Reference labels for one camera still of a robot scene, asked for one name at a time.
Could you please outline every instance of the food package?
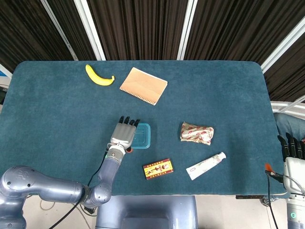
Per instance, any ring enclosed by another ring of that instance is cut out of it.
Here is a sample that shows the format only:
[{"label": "food package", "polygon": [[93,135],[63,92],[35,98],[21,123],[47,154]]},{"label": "food package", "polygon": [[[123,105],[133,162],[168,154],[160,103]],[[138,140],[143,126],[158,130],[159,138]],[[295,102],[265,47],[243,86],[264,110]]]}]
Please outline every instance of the food package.
[{"label": "food package", "polygon": [[183,122],[181,127],[180,139],[181,141],[197,142],[206,145],[211,144],[214,129],[209,126],[192,125]]}]

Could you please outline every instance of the plastic lid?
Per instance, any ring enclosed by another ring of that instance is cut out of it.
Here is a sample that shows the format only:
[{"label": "plastic lid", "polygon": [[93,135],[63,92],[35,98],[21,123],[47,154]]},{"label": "plastic lid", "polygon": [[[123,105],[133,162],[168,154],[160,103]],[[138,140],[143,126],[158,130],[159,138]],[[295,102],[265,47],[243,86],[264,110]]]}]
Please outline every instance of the plastic lid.
[{"label": "plastic lid", "polygon": [[148,123],[139,123],[132,141],[132,148],[147,149],[151,145],[151,127]]},{"label": "plastic lid", "polygon": [[221,160],[227,158],[224,152],[221,152],[220,154],[218,154],[218,156]]}]

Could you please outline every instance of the yellow banana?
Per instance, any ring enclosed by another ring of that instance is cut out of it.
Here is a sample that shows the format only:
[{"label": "yellow banana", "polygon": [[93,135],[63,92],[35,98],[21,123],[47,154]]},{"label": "yellow banana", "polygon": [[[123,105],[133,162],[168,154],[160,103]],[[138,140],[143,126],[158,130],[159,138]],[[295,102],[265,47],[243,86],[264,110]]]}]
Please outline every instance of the yellow banana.
[{"label": "yellow banana", "polygon": [[98,76],[95,73],[95,71],[92,69],[92,67],[88,64],[86,65],[86,72],[87,72],[88,76],[90,77],[90,79],[98,85],[109,86],[114,81],[114,75],[112,76],[111,79],[101,78],[100,76]]}]

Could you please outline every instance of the brown notebook cover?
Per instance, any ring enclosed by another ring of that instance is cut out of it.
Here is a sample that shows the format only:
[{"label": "brown notebook cover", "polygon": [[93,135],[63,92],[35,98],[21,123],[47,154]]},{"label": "brown notebook cover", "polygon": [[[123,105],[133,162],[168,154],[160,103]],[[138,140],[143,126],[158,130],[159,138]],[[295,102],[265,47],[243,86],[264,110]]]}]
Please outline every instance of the brown notebook cover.
[{"label": "brown notebook cover", "polygon": [[132,68],[120,90],[156,105],[166,86],[167,81]]}]

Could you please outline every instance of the toothpaste tube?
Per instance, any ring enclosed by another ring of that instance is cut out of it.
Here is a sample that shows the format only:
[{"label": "toothpaste tube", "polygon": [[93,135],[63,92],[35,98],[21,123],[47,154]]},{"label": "toothpaste tube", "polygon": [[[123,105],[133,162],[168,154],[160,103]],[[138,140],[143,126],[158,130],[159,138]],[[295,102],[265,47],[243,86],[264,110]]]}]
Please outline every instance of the toothpaste tube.
[{"label": "toothpaste tube", "polygon": [[213,157],[210,157],[209,159],[206,159],[194,166],[187,168],[186,171],[190,175],[191,180],[194,180],[201,174],[213,168],[215,165],[219,164],[224,158],[226,158],[226,156],[224,152],[221,152],[214,155]]}]

